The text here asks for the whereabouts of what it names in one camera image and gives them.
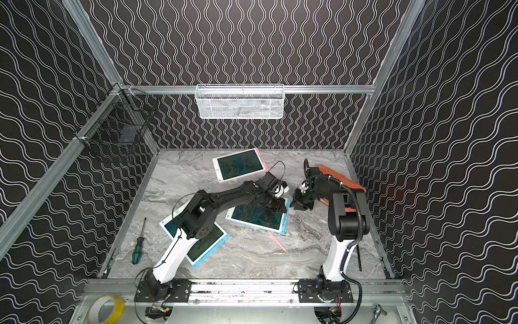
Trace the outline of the blue writing tablet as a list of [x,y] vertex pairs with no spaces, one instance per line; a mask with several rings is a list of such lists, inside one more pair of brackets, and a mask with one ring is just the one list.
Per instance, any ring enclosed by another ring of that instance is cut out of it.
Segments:
[[[182,206],[175,209],[174,213],[162,220],[159,225],[170,237],[171,240],[175,238],[178,227],[175,225],[173,219],[177,217],[188,205],[186,202]],[[218,249],[228,239],[229,234],[218,224],[214,223],[210,233],[200,239],[191,247],[187,253],[186,260],[193,268],[199,267],[214,251]]]
[[288,213],[274,212],[258,203],[253,203],[229,209],[225,219],[272,233],[284,234],[287,216]]

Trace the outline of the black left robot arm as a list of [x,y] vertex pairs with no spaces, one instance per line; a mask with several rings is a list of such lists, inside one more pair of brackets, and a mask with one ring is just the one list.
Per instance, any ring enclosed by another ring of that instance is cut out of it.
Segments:
[[286,213],[283,195],[288,191],[287,182],[267,172],[259,180],[247,180],[238,187],[219,193],[205,190],[194,193],[183,210],[172,219],[177,228],[173,241],[158,263],[146,270],[139,290],[143,292],[146,288],[155,298],[164,294],[191,247],[210,233],[221,212],[258,203],[274,213]]

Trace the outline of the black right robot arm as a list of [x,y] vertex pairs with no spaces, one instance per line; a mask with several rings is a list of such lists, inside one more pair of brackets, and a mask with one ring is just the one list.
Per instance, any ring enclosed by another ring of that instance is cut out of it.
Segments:
[[319,294],[344,291],[347,266],[353,251],[370,231],[360,202],[366,189],[329,167],[304,162],[305,179],[295,190],[290,207],[311,211],[317,201],[328,207],[327,225],[333,237],[328,257],[316,278]]

